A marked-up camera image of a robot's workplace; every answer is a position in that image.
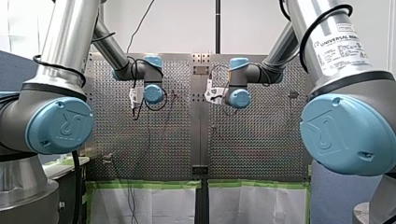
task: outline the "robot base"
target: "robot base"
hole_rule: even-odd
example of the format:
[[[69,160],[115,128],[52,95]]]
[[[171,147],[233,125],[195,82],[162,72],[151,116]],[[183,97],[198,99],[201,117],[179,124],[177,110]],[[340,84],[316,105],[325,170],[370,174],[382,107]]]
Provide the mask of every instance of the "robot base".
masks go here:
[[[59,221],[58,183],[49,181],[47,188],[30,198],[0,206],[1,223],[57,224]]]

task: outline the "green tape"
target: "green tape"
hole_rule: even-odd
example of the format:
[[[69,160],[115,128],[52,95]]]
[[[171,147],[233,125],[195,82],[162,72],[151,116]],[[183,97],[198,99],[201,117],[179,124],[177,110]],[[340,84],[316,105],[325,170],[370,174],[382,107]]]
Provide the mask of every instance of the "green tape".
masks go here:
[[[82,203],[86,203],[86,202],[87,202],[87,193],[82,195]]]
[[[201,181],[144,181],[144,180],[112,180],[88,182],[90,189],[199,189]]]
[[[287,183],[262,180],[209,180],[210,188],[260,187],[270,189],[308,189],[309,183]]]

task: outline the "metal bracket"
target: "metal bracket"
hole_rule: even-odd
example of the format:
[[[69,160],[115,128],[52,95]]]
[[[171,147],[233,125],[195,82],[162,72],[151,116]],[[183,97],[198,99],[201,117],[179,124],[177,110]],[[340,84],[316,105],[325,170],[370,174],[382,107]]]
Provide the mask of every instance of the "metal bracket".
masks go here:
[[[209,169],[207,165],[194,165],[192,166],[193,175],[208,175]]]
[[[194,66],[193,67],[193,72],[194,75],[204,75],[208,76],[209,75],[209,66]]]

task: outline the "vertical pole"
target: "vertical pole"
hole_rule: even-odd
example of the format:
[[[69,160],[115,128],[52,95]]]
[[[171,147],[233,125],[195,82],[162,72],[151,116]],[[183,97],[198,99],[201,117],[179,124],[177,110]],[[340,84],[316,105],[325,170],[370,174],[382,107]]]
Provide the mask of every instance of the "vertical pole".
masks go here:
[[[221,0],[216,0],[216,54],[220,54]]]

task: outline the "robotic arm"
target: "robotic arm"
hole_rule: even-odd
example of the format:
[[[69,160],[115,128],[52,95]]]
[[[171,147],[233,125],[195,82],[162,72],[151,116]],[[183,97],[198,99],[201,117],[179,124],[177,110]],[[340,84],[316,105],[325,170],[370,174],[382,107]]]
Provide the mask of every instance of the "robotic arm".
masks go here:
[[[274,70],[274,64],[283,65],[299,43],[302,66],[315,83],[300,123],[311,156],[338,174],[391,172],[396,165],[396,83],[392,73],[370,64],[349,19],[352,7],[336,0],[287,0],[286,5],[291,24],[264,66],[231,60],[226,103],[245,108],[248,83],[280,82],[284,66]]]
[[[58,185],[48,181],[37,154],[76,151],[92,132],[93,114],[82,89],[92,35],[115,79],[143,79],[146,103],[163,100],[161,57],[130,63],[98,20],[100,4],[101,0],[57,0],[43,53],[34,57],[39,64],[35,77],[24,82],[19,93],[0,92],[2,222],[58,223]],[[74,159],[78,164],[76,153]],[[76,200],[74,221],[78,207]],[[26,209],[36,216],[25,216]]]
[[[0,147],[38,154],[64,154],[78,149],[92,130],[92,111],[82,89],[90,44],[113,67],[116,80],[145,81],[149,104],[163,100],[162,59],[149,55],[130,63],[103,22],[100,0],[58,0],[36,76],[23,83],[18,101],[2,104]]]

